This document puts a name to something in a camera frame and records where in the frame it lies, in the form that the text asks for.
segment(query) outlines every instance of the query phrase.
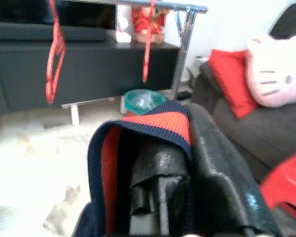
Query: red plastic stool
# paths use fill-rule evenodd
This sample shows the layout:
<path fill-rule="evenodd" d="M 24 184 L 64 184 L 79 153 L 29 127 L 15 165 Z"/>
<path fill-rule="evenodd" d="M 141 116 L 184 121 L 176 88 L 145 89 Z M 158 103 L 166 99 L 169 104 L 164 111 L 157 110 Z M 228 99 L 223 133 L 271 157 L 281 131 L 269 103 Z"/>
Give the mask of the red plastic stool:
<path fill-rule="evenodd" d="M 260 190 L 269 208 L 280 205 L 296 219 L 296 211 L 283 205 L 296 207 L 296 154 L 275 168 L 261 183 Z"/>

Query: marble floor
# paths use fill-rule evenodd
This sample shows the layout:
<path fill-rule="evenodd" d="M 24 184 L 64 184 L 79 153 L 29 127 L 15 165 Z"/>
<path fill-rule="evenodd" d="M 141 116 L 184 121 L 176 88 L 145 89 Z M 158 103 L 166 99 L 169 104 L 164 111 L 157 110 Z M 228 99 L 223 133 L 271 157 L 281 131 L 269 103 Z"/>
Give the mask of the marble floor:
<path fill-rule="evenodd" d="M 69 110 L 0 116 L 0 237 L 71 236 L 90 201 L 87 148 L 95 130 L 119 119 L 119 100 Z"/>

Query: tv cabinet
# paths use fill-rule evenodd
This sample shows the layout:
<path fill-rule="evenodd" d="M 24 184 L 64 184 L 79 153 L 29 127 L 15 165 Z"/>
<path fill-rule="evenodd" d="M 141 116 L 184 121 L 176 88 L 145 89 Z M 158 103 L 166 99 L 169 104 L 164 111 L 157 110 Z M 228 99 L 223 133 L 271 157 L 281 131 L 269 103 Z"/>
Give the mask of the tv cabinet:
<path fill-rule="evenodd" d="M 0 114 L 47 107 L 46 64 L 50 41 L 0 40 Z M 153 45 L 149 78 L 142 82 L 145 45 L 69 41 L 55 105 L 78 104 L 146 88 L 171 87 L 179 49 Z"/>

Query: red cushion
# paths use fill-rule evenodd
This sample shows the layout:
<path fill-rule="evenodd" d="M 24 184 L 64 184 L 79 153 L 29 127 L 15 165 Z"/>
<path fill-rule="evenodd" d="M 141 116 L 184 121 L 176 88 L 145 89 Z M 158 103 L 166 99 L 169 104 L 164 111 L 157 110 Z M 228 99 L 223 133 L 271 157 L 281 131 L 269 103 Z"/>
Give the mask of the red cushion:
<path fill-rule="evenodd" d="M 246 52 L 213 50 L 209 58 L 213 74 L 233 113 L 239 119 L 259 106 L 246 84 Z"/>

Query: metal clothes rack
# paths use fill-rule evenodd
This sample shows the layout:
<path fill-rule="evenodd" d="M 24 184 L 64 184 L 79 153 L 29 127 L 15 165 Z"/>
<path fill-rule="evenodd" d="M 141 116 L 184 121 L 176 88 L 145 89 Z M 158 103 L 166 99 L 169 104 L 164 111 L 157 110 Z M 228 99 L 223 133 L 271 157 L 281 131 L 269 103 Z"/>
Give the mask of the metal clothes rack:
<path fill-rule="evenodd" d="M 150 6 L 150 0 L 70 0 L 70 1 L 93 2 L 93 3 L 103 3 L 103 4 L 113 4 L 113 5 L 122 4 L 122 5 Z M 180 85 L 180 81 L 184 71 L 183 66 L 186 62 L 187 50 L 192 37 L 196 15 L 197 13 L 205 14 L 208 11 L 208 8 L 201 5 L 174 3 L 174 2 L 168 2 L 168 1 L 156 1 L 155 6 L 174 10 L 175 20 L 177 23 L 179 36 L 181 39 L 181 48 L 179 51 L 176 69 L 175 69 L 175 73 L 172 80 L 172 86 L 171 86 L 170 99 L 176 99 L 178 96 L 179 85 Z M 183 29 L 181 27 L 179 11 L 187 12 L 185 26 Z"/>

